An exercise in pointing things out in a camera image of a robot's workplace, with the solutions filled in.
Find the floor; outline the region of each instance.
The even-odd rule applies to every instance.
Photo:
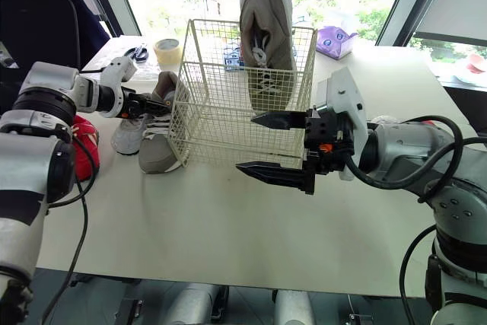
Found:
[[[38,269],[32,286],[34,300],[29,306],[26,325],[39,323],[40,316],[64,279],[64,272]],[[143,280],[130,285],[111,279],[96,278],[68,288],[54,308],[49,325],[115,324],[115,313],[123,298],[144,301],[142,315],[136,324],[162,324],[175,297],[186,286],[183,282]],[[351,313],[346,295],[311,292],[311,304],[317,325],[344,325]],[[406,325],[398,298],[364,298],[352,295],[357,314],[373,315],[374,325]],[[410,301],[418,324],[429,324],[431,310],[424,299]],[[264,288],[230,287],[228,309],[222,323],[271,325],[274,304],[272,292]]]

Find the shoe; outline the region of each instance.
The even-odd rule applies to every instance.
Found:
[[[158,84],[151,99],[172,106],[176,92],[177,75],[159,74]],[[138,165],[147,174],[167,173],[181,166],[167,140],[171,114],[148,119],[138,153]]]
[[[240,0],[243,61],[246,67],[265,69],[247,70],[255,111],[285,110],[291,99],[296,81],[291,26],[292,0]]]
[[[147,113],[136,119],[122,119],[112,135],[113,149],[122,155],[134,155],[138,153],[147,121],[150,119]]]
[[[79,115],[75,116],[73,122],[74,123],[71,128],[73,136],[76,136],[90,152],[94,160],[95,173],[97,173],[98,169],[100,168],[100,157],[98,155],[98,131],[90,121]],[[91,170],[90,160],[76,142],[73,142],[73,145],[76,150],[76,177],[78,177],[80,181],[83,181],[90,178],[93,173]]]

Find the red sneaker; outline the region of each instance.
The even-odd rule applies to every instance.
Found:
[[[91,124],[90,121],[84,119],[83,117],[76,115],[73,127],[71,128],[73,136],[78,137],[78,139],[83,143],[83,145],[88,149],[93,157],[94,164],[96,166],[95,172],[98,172],[100,167],[100,157],[98,156],[98,131]],[[86,180],[92,175],[91,164],[88,157],[84,151],[79,147],[76,142],[73,142],[76,150],[76,177],[80,181]]]

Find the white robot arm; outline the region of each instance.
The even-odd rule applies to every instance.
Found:
[[[161,115],[169,106],[122,87],[135,72],[128,57],[114,59],[100,82],[76,69],[36,62],[12,110],[0,119],[0,323],[18,323],[32,298],[48,204],[74,182],[71,125],[75,114],[105,117]]]
[[[307,112],[268,112],[253,119],[272,129],[305,129],[302,169],[261,161],[237,168],[308,194],[314,192],[315,174],[337,170],[343,180],[357,177],[379,189],[418,195],[436,222],[425,281],[431,324],[487,323],[487,153],[466,147],[487,138],[463,139],[441,116],[367,125],[364,101],[347,69],[328,80],[326,92],[319,86],[318,95],[323,100]],[[428,120],[447,124],[454,137],[422,122]],[[403,287],[401,292],[406,302]]]

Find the white wire basket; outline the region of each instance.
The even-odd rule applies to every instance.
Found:
[[[300,167],[304,130],[268,129],[250,119],[266,110],[309,108],[316,37],[312,28],[293,27],[295,72],[248,68],[240,57],[238,22],[189,21],[170,126],[178,159],[184,165],[269,161]],[[278,93],[258,87],[263,72],[284,80]]]

